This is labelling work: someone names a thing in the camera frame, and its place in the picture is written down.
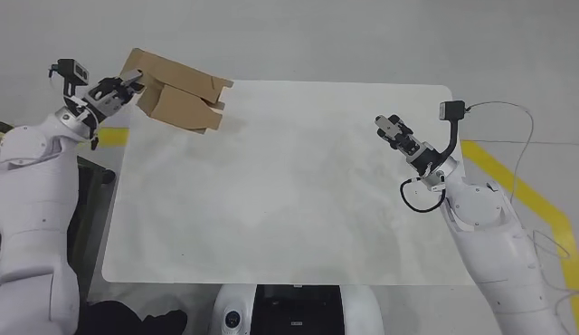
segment yellow floor stripe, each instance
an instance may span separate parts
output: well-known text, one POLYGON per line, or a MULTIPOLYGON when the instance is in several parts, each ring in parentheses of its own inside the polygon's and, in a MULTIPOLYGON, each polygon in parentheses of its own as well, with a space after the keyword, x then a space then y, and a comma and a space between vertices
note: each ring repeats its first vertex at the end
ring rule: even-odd
MULTIPOLYGON (((513 173, 508 168, 494 159, 476 142, 463 140, 460 144, 462 155, 465 158, 471 160, 501 184, 505 190, 513 190, 513 173)), ((579 290, 579 253, 577 252, 571 221, 567 215, 519 178, 517 178, 515 197, 551 226, 554 239, 569 252, 571 257, 561 260, 563 276, 568 288, 579 290)), ((559 251, 559 253, 562 256, 565 255, 563 251, 559 251)), ((571 299, 571 308, 579 332, 579 298, 577 296, 571 299)))
POLYGON ((101 128, 99 130, 99 145, 103 147, 124 147, 127 145, 127 128, 101 128))

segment gray cable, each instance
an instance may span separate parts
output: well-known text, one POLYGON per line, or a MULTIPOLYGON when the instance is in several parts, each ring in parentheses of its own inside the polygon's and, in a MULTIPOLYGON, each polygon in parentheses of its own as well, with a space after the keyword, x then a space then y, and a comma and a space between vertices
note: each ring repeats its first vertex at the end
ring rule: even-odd
POLYGON ((524 111, 528 117, 531 119, 531 132, 529 132, 528 134, 528 138, 527 138, 527 142, 525 143, 525 146, 523 147, 523 150, 521 150, 520 155, 518 156, 517 159, 517 164, 515 165, 515 173, 513 174, 513 190, 510 193, 510 203, 513 203, 513 197, 515 196, 515 191, 517 190, 517 173, 518 173, 518 166, 521 163, 521 159, 523 158, 523 155, 525 155, 525 151, 527 151, 527 147, 528 144, 531 142, 531 138, 533 138, 533 132, 535 132, 535 120, 533 119, 533 115, 531 115, 531 111, 529 111, 529 109, 527 109, 526 107, 522 106, 522 105, 518 105, 516 103, 512 103, 512 102, 507 102, 507 101, 484 101, 484 102, 479 102, 479 103, 475 103, 474 105, 470 105, 467 108, 467 111, 470 111, 470 109, 475 108, 477 106, 480 105, 487 105, 490 103, 500 103, 500 104, 507 104, 507 105, 511 105, 511 106, 515 106, 518 107, 519 109, 521 109, 522 111, 524 111))

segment cardboard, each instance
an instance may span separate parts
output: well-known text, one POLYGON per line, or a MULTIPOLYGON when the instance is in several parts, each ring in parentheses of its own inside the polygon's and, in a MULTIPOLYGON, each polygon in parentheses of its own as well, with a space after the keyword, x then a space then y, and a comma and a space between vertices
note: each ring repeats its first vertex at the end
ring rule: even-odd
POLYGON ((131 51, 123 72, 136 68, 149 73, 164 84, 190 92, 211 103, 219 100, 224 87, 233 86, 232 81, 214 77, 138 48, 131 51))
POLYGON ((232 81, 138 48, 131 51, 122 71, 136 68, 143 72, 139 82, 147 87, 137 106, 148 117, 196 132, 219 128, 222 115, 212 108, 223 109, 219 97, 232 81))

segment gray floor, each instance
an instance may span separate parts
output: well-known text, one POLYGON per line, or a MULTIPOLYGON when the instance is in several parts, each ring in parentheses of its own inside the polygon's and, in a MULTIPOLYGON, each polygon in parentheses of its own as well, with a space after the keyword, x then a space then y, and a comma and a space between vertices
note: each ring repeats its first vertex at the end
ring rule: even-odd
MULTIPOLYGON (((425 83, 457 99, 526 105, 536 118, 522 178, 567 213, 579 233, 574 164, 579 155, 579 0, 0 0, 0 120, 35 123, 61 99, 48 65, 75 57, 92 81, 119 71, 141 47, 232 79, 425 83)), ((109 125, 123 126, 122 118, 109 125)), ((513 168, 528 131, 511 108, 473 112, 462 139, 513 168)), ((122 148, 88 154, 119 168, 122 148)), ((471 180, 488 178, 467 163, 471 180)), ((529 227, 548 227, 520 203, 529 227)), ((561 282, 560 264, 545 258, 561 282)), ((200 333, 215 285, 111 284, 92 298, 117 298, 139 314, 178 301, 200 333)), ((376 288, 390 334, 498 334, 476 288, 376 288)), ((555 298, 556 293, 549 293, 555 298)), ((573 328, 565 305, 563 319, 573 328)))

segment white tabletop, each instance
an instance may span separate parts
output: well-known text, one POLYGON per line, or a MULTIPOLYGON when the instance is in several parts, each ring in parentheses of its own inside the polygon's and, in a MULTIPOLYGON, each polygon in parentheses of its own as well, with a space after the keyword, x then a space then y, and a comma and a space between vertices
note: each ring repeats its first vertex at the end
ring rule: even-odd
MULTIPOLYGON (((416 174, 375 134, 375 116, 396 113, 445 148, 438 106, 450 99, 443 86, 237 81, 221 127, 205 135, 133 109, 103 276, 470 283, 440 211, 403 204, 398 187, 416 174)), ((408 197, 437 200, 420 184, 408 197)))

